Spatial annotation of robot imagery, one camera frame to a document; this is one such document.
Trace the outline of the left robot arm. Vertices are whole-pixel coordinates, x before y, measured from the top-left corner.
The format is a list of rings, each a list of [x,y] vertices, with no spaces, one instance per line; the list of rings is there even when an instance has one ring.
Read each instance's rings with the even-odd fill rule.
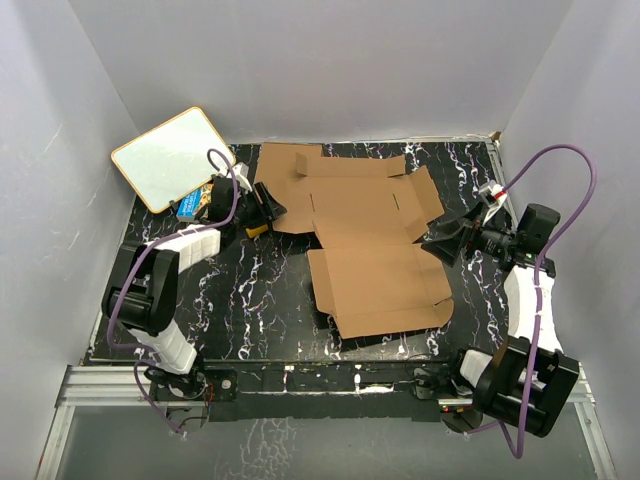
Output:
[[[145,377],[188,400],[204,395],[207,376],[174,319],[179,275],[221,253],[239,230],[256,236],[287,213],[262,182],[246,189],[222,179],[207,188],[187,227],[161,242],[121,244],[101,302],[108,337],[123,326],[150,354]]]

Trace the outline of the cardboard box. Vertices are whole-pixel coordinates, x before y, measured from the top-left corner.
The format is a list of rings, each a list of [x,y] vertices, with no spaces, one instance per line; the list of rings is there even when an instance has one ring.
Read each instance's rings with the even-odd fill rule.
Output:
[[[454,300],[441,260],[419,244],[444,212],[426,167],[323,155],[319,145],[266,143],[255,175],[287,212],[273,224],[314,234],[307,253],[317,309],[344,339],[444,326]]]

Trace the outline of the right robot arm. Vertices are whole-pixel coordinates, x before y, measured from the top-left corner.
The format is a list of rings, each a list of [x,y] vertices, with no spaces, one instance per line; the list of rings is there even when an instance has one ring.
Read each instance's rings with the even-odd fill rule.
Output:
[[[548,435],[579,376],[577,360],[564,354],[555,332],[551,291],[556,269],[542,256],[560,215],[530,204],[509,233],[492,225],[492,211],[478,203],[456,219],[429,223],[433,238],[423,250],[452,266],[460,257],[487,254],[498,262],[508,304],[508,336],[493,355],[464,351],[445,376],[455,395],[473,393],[483,414],[517,426],[537,437]]]

